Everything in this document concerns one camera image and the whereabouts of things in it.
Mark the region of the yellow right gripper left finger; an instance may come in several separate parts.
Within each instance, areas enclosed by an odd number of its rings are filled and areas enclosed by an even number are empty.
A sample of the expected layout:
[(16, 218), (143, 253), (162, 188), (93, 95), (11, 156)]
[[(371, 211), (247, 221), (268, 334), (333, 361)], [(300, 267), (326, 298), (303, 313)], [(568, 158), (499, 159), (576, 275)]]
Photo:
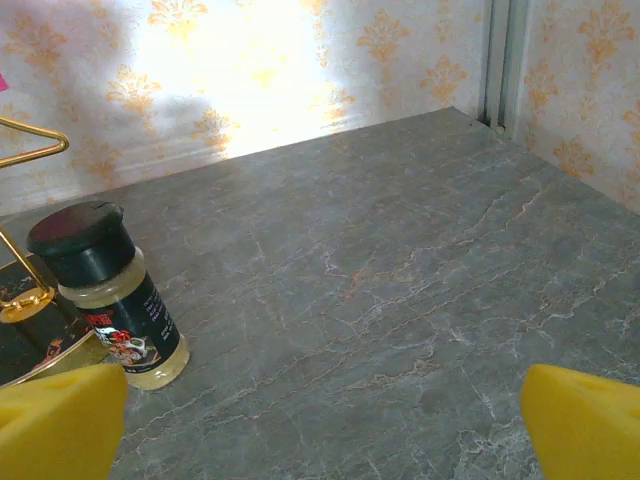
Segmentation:
[(0, 480), (107, 480), (126, 399), (117, 364), (0, 388)]

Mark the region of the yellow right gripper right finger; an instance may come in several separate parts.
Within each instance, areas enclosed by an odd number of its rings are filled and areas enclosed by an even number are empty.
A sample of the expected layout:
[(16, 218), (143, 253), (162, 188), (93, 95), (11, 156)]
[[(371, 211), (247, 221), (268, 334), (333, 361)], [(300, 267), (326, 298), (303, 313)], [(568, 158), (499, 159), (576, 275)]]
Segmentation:
[(545, 480), (640, 480), (640, 387), (532, 366), (520, 409)]

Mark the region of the black-capped spice bottle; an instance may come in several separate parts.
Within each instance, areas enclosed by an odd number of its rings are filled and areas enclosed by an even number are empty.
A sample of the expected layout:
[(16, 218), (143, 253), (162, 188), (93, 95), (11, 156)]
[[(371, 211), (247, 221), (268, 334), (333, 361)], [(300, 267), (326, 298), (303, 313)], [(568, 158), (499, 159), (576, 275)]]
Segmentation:
[(87, 201), (59, 210), (29, 231), (27, 247), (123, 367), (130, 385), (157, 390), (184, 370), (187, 341), (125, 228), (120, 206)]

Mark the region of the aluminium frame post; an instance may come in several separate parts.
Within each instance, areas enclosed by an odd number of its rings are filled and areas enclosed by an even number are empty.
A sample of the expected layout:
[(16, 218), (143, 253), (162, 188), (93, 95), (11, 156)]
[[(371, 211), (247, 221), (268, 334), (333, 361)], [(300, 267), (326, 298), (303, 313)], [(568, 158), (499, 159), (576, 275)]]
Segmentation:
[(478, 118), (494, 132), (516, 136), (531, 0), (484, 0)]

